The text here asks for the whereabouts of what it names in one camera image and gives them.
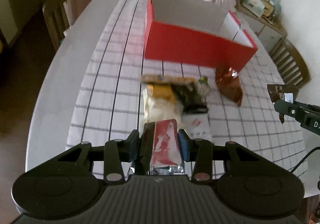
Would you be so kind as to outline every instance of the checkered tablecloth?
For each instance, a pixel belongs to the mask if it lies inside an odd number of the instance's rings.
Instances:
[[[214,144],[224,146],[229,140],[236,141],[287,170],[293,168],[305,155],[300,126],[292,118],[280,123],[267,84],[283,81],[253,32],[249,30],[259,50],[240,73],[244,96],[238,108],[220,95],[214,69],[143,58],[146,3],[147,0],[120,0],[114,9],[82,81],[67,149],[82,141],[103,146],[108,140],[126,139],[133,129],[142,131],[142,73],[208,76],[212,91],[206,101]],[[123,163],[125,174],[129,165]],[[192,168],[192,163],[186,163],[188,175]],[[222,162],[215,162],[213,168],[213,178],[224,172]],[[295,172],[302,181],[307,168],[304,162]],[[103,162],[94,164],[93,173],[98,178],[103,176]]]

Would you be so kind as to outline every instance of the white wall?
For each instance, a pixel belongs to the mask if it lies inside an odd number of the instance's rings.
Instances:
[[[301,53],[310,71],[311,81],[299,92],[297,100],[320,105],[320,0],[281,0],[282,23],[288,31],[288,40]],[[303,131],[306,149],[320,146],[320,136]],[[320,174],[320,151],[308,159],[310,178],[307,188],[315,189]]]

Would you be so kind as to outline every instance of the cardboard box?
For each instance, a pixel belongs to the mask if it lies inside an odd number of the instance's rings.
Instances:
[[[145,58],[241,71],[257,51],[231,12],[200,0],[148,0]]]

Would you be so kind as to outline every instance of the cable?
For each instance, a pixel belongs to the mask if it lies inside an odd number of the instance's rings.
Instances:
[[[308,157],[311,155],[314,151],[320,150],[320,147],[315,147],[313,148],[309,153],[307,153],[300,162],[291,170],[291,173],[293,173]]]

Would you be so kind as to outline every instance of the snack package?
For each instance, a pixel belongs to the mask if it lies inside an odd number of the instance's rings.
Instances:
[[[215,82],[220,93],[241,106],[243,92],[238,73],[226,67],[218,67],[215,72]]]
[[[170,100],[164,98],[153,98],[153,90],[154,88],[147,86],[142,92],[144,101],[144,120],[142,123],[145,124],[149,122],[175,119],[178,126],[180,126],[183,110],[182,105],[176,101],[174,96],[174,102],[172,102],[172,98],[170,98]]]
[[[150,161],[151,175],[183,174],[183,161],[178,142],[177,122],[156,122]]]
[[[141,76],[141,82],[147,84],[173,84],[173,85],[186,85],[196,80],[192,77],[172,77],[155,74],[143,74]]]
[[[210,92],[208,77],[202,76],[197,82],[198,93],[202,96],[207,96]]]
[[[208,112],[206,103],[199,95],[196,85],[172,85],[172,90],[183,105],[184,114],[203,114]]]
[[[151,92],[151,97],[154,99],[162,98],[173,104],[177,103],[177,100],[173,94],[173,91],[170,85],[148,84],[147,89],[149,92]]]
[[[295,85],[267,85],[267,89],[270,95],[271,102],[274,104],[278,100],[283,100],[286,102],[293,103],[299,93],[298,87]],[[284,123],[284,120],[287,118],[287,115],[279,114],[279,119],[281,123]]]

